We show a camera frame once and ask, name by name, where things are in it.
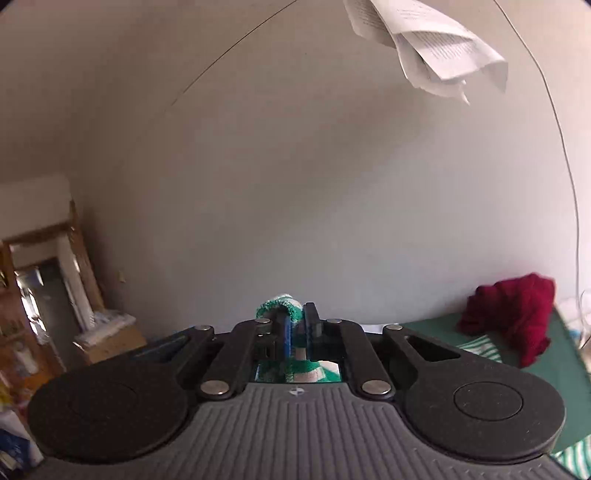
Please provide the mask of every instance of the striped fabric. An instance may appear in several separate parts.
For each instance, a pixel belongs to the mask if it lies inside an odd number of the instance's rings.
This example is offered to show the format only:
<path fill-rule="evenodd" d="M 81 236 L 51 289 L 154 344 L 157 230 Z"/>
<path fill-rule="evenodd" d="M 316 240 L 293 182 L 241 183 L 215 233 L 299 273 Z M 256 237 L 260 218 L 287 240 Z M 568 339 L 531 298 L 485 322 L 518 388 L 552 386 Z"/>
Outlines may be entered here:
<path fill-rule="evenodd" d="M 495 362 L 501 362 L 501 356 L 494 343 L 486 335 L 478 337 L 458 348 L 484 356 Z M 553 453 L 556 461 L 581 480 L 591 476 L 591 435 L 559 453 Z"/>

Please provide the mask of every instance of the crumpled red fabric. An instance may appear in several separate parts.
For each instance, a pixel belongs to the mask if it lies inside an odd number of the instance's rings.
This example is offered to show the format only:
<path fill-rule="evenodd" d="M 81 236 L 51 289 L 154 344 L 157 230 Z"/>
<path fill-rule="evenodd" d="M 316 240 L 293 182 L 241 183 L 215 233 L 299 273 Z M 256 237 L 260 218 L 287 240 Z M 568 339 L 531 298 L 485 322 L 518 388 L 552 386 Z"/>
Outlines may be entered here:
<path fill-rule="evenodd" d="M 478 287 L 468 298 L 457 328 L 467 335 L 501 333 L 527 367 L 550 345 L 546 337 L 554 304 L 554 280 L 531 273 Z"/>

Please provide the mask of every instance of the green surface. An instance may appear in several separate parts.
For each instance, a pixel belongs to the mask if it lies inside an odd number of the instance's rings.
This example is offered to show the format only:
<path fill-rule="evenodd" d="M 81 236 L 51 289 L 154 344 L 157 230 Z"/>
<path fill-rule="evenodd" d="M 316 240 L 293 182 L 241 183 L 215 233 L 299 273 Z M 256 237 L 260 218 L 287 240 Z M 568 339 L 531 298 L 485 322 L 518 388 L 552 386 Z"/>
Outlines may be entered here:
<path fill-rule="evenodd" d="M 459 319 L 460 314 L 452 314 L 407 323 L 406 326 L 457 346 L 475 338 L 456 331 Z M 516 354 L 506 347 L 503 340 L 498 335 L 489 336 L 498 347 L 503 363 L 516 365 Z M 550 319 L 548 336 L 552 340 L 548 349 L 533 365 L 524 370 L 546 380 L 559 391 L 564 400 L 566 423 L 554 447 L 555 452 L 560 452 L 591 434 L 591 383 L 573 341 L 557 312 L 553 312 Z"/>

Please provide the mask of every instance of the torn paper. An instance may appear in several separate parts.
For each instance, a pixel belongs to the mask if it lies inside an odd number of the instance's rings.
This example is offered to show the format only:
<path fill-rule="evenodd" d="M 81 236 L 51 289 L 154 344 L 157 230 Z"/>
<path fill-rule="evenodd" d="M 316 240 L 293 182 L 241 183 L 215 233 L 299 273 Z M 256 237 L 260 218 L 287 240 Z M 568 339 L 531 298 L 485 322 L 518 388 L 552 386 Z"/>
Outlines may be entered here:
<path fill-rule="evenodd" d="M 505 59 L 462 24 L 417 0 L 343 0 L 357 35 L 395 47 L 415 87 L 467 103 L 465 78 L 482 71 L 505 91 Z"/>

